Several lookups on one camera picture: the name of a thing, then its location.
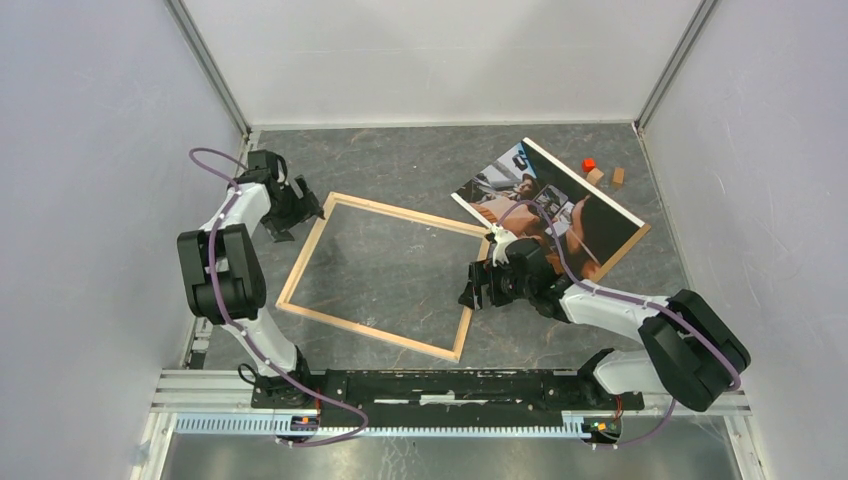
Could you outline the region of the light wooden picture frame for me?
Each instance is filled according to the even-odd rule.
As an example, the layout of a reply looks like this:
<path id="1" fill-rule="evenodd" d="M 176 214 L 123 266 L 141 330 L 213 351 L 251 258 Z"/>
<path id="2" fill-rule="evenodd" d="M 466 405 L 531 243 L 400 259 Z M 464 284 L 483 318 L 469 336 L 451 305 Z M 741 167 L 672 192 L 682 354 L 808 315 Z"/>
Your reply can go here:
<path id="1" fill-rule="evenodd" d="M 451 348 L 441 348 L 422 341 L 414 340 L 408 337 L 390 333 L 385 330 L 380 330 L 372 326 L 356 323 L 349 319 L 344 319 L 338 316 L 330 315 L 324 312 L 319 312 L 315 309 L 309 309 L 303 306 L 296 305 L 292 302 L 292 297 L 295 294 L 296 288 L 299 285 L 304 272 L 307 269 L 308 262 L 314 254 L 317 244 L 326 229 L 332 213 L 338 206 L 345 206 L 357 210 L 367 211 L 383 216 L 397 218 L 409 221 L 415 224 L 425 225 L 427 227 L 440 230 L 450 231 L 457 234 L 462 234 L 481 241 L 477 258 L 481 260 L 488 250 L 488 244 L 484 240 L 484 235 L 487 230 L 481 226 L 471 225 L 456 220 L 447 219 L 415 210 L 410 210 L 386 203 L 368 200 L 349 194 L 339 192 L 331 192 L 328 194 L 325 202 L 325 219 L 319 219 L 315 222 L 310 231 L 301 252 L 289 274 L 284 287 L 279 294 L 275 303 L 277 309 L 297 314 L 312 320 L 322 322 L 343 330 L 347 330 L 356 334 L 360 334 L 369 338 L 380 340 L 394 346 L 414 350 L 419 353 L 427 354 L 433 357 L 441 358 L 451 362 L 457 362 L 461 359 L 462 352 L 465 346 L 468 331 L 471 325 L 472 309 L 464 307 L 459 317 L 458 327 L 455 331 L 453 345 Z"/>

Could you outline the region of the printed photo with white border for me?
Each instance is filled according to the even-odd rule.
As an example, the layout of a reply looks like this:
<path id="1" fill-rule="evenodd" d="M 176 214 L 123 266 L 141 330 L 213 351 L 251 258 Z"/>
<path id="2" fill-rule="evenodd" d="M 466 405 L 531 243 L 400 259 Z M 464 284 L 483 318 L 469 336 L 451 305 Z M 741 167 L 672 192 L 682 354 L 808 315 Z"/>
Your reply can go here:
<path id="1" fill-rule="evenodd" d="M 646 222 L 529 138 L 465 181 L 451 197 L 486 226 L 535 238 L 557 273 L 589 277 Z"/>

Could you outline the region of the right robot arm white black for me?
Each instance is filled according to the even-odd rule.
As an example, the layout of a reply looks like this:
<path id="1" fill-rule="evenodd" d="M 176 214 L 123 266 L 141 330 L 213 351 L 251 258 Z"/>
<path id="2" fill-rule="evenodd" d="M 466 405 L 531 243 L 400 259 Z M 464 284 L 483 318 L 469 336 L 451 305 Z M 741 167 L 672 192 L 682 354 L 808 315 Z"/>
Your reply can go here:
<path id="1" fill-rule="evenodd" d="M 468 266 L 458 302 L 474 310 L 527 301 L 538 314 L 587 325 L 639 344 L 636 351 L 604 349 L 579 370 L 580 400 L 602 408 L 617 395 L 666 393 L 704 412 L 741 386 L 751 365 L 748 349 L 698 293 L 644 296 L 602 287 L 562 273 L 544 258 L 538 241 L 495 241 L 490 257 Z"/>

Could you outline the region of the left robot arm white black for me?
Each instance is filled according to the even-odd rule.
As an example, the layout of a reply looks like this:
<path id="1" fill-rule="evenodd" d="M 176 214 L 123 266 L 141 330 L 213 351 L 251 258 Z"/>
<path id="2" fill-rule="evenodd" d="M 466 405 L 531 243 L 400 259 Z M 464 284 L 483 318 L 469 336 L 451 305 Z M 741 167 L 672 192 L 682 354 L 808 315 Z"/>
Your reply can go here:
<path id="1" fill-rule="evenodd" d="M 267 308 L 267 284 L 252 235 L 265 228 L 276 242 L 292 227 L 325 216 L 306 180 L 289 176 L 285 159 L 254 150 L 242 173 L 226 176 L 226 196 L 213 217 L 179 234 L 177 253 L 190 311 L 230 333 L 252 361 L 237 368 L 256 408 L 297 408 L 314 398 L 314 381 L 299 348 Z"/>

